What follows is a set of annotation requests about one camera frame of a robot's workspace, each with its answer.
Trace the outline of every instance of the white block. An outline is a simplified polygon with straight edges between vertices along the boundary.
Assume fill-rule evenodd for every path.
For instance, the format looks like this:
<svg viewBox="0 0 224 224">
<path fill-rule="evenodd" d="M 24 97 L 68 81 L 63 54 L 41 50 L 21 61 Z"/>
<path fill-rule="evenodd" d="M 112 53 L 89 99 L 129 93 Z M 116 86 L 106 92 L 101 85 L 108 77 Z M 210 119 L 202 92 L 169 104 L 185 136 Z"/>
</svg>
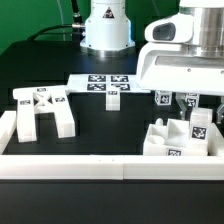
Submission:
<svg viewBox="0 0 224 224">
<path fill-rule="evenodd" d="M 110 86 L 106 92 L 106 110 L 120 110 L 120 90 L 115 86 Z"/>
<path fill-rule="evenodd" d="M 171 105 L 172 92 L 168 91 L 156 91 L 155 92 L 155 102 L 159 106 Z"/>
<path fill-rule="evenodd" d="M 75 122 L 65 90 L 51 90 L 54 116 L 59 138 L 75 136 Z"/>
<path fill-rule="evenodd" d="M 33 93 L 20 95 L 17 103 L 17 132 L 19 142 L 36 141 Z"/>
<path fill-rule="evenodd" d="M 16 111 L 5 111 L 0 118 L 0 154 L 3 153 L 16 128 Z"/>
<path fill-rule="evenodd" d="M 193 108 L 191 112 L 190 125 L 191 126 L 210 126 L 212 122 L 212 109 L 207 108 Z"/>
<path fill-rule="evenodd" d="M 188 107 L 198 107 L 200 95 L 196 93 L 187 93 L 185 96 L 185 102 Z"/>
</svg>

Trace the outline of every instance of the white robot housing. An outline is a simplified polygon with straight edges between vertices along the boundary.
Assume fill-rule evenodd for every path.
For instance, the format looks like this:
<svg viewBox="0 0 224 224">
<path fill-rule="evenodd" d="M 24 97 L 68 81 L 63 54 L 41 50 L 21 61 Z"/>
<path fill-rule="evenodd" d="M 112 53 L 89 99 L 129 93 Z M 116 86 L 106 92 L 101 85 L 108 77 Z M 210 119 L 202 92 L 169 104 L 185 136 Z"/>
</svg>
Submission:
<svg viewBox="0 0 224 224">
<path fill-rule="evenodd" d="M 131 23 L 125 15 L 125 0 L 91 0 L 81 50 L 98 56 L 118 56 L 134 51 Z"/>
</svg>

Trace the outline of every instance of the white foam block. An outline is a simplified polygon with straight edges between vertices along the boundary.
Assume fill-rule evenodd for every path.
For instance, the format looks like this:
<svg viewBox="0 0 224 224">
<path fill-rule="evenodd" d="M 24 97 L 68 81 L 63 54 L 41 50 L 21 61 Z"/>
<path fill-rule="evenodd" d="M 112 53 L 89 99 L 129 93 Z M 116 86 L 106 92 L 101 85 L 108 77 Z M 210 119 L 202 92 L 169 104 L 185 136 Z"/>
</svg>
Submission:
<svg viewBox="0 0 224 224">
<path fill-rule="evenodd" d="M 58 137 L 66 138 L 75 136 L 75 122 L 65 90 L 52 90 L 51 97 L 54 105 L 54 116 Z"/>
<path fill-rule="evenodd" d="M 19 142 L 36 141 L 33 93 L 20 95 L 17 103 L 17 132 Z"/>
<path fill-rule="evenodd" d="M 0 118 L 0 154 L 3 153 L 16 128 L 16 111 L 5 111 Z"/>
</svg>

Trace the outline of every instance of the white rectangular block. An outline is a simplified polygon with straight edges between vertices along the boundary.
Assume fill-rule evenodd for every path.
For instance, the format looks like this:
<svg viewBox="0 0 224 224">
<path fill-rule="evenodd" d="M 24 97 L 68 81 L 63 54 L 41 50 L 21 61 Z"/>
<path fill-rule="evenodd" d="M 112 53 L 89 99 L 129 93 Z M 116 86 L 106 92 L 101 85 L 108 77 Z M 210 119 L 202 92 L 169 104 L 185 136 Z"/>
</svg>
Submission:
<svg viewBox="0 0 224 224">
<path fill-rule="evenodd" d="M 51 97 L 54 105 L 54 116 L 58 137 L 67 138 L 75 136 L 75 122 L 65 90 L 52 90 Z"/>
<path fill-rule="evenodd" d="M 0 154 L 3 153 L 16 128 L 16 111 L 5 111 L 0 118 Z"/>
<path fill-rule="evenodd" d="M 106 92 L 106 110 L 120 110 L 120 90 L 115 86 L 110 86 Z"/>
<path fill-rule="evenodd" d="M 20 95 L 17 103 L 17 132 L 19 142 L 36 141 L 33 93 Z"/>
</svg>

